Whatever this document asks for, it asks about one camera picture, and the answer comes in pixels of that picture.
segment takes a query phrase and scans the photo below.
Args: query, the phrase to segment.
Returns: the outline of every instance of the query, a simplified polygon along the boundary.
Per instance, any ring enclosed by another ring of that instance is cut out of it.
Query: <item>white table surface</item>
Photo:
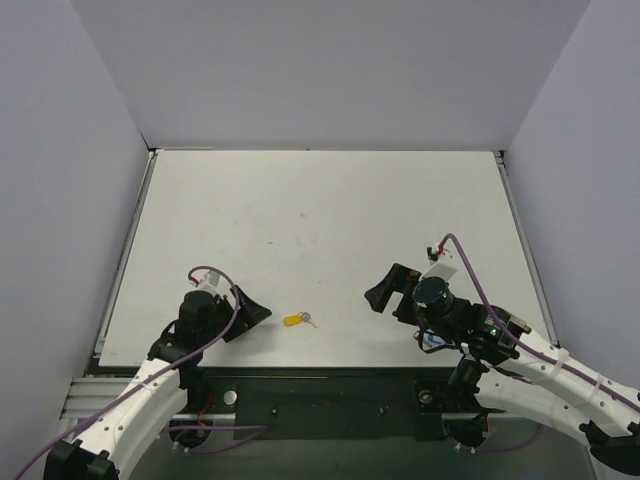
[[[394,262],[423,271],[447,232],[491,302],[547,336],[490,152],[161,151],[100,365],[139,365],[191,290],[187,270],[210,264],[273,316],[201,365],[453,366],[457,352],[425,355],[391,315],[399,294],[384,314],[363,297]],[[478,301],[463,270],[451,290]],[[299,311],[319,328],[284,327]]]

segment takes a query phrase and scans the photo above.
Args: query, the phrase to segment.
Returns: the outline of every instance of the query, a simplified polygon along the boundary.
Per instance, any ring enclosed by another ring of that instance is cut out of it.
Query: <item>keychain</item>
[[[297,315],[284,317],[284,320],[282,321],[285,327],[293,327],[294,325],[298,325],[299,323],[302,323],[302,322],[310,323],[314,327],[318,328],[318,326],[315,323],[313,323],[313,320],[311,320],[311,315],[309,315],[309,313],[307,312],[300,312]]]

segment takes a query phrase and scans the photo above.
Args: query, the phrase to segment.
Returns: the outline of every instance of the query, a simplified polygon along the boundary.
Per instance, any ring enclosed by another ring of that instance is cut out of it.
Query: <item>white wall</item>
[[[561,342],[640,387],[640,2],[591,3],[506,164]]]
[[[67,0],[4,2],[0,65],[0,478],[10,478],[50,438],[86,363],[147,154]]]
[[[154,147],[501,149],[589,0],[73,0]]]

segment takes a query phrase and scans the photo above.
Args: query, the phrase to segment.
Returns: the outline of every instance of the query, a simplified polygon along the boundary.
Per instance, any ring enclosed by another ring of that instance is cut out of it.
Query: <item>key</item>
[[[318,326],[315,323],[313,323],[313,320],[311,319],[311,315],[308,314],[307,312],[300,312],[298,315],[300,315],[300,318],[302,319],[303,322],[310,323],[315,328],[318,328]]]

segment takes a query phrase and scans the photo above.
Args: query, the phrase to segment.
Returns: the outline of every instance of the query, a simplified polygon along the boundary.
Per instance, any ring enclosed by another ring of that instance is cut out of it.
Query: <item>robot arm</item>
[[[271,315],[236,286],[234,316],[226,296],[217,293],[218,280],[217,273],[209,272],[196,290],[187,293],[178,319],[153,343],[117,405],[71,442],[62,440],[51,449],[45,480],[127,479],[175,414],[188,406],[189,410],[202,408],[206,392],[197,364],[203,347],[219,336],[230,342]]]
[[[450,292],[447,281],[457,269],[443,241],[428,250],[432,264],[424,274],[395,264],[382,282],[365,293],[372,309],[382,312],[391,293],[400,292],[403,298],[394,315],[418,326],[421,349],[433,354],[452,348],[463,354],[449,381],[452,395],[473,397],[483,408],[554,428],[589,446],[605,465],[640,475],[638,390],[586,367],[522,319],[490,305],[459,242],[451,234],[446,239],[456,244],[482,304]],[[425,349],[426,334],[437,335],[444,345]]]

